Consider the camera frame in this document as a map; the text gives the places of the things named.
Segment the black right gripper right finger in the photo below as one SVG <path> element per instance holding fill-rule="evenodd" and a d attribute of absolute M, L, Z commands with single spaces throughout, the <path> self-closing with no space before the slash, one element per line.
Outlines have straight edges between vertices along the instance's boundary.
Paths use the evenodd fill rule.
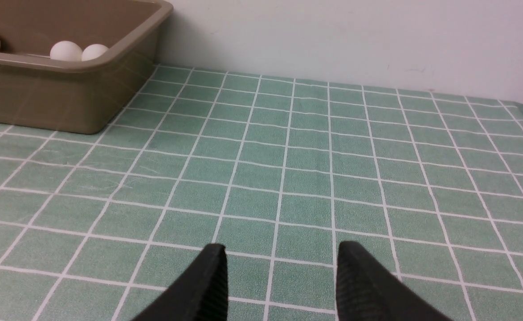
<path fill-rule="evenodd" d="M 340 321 L 449 321 L 356 241 L 339 244 L 335 304 Z"/>

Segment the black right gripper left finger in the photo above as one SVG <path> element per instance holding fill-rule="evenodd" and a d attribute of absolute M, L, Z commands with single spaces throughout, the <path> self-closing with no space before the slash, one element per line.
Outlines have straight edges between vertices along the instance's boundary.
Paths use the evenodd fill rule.
<path fill-rule="evenodd" d="M 134 321 L 226 321 L 229 310 L 225 246 L 207 244 L 184 272 Z"/>

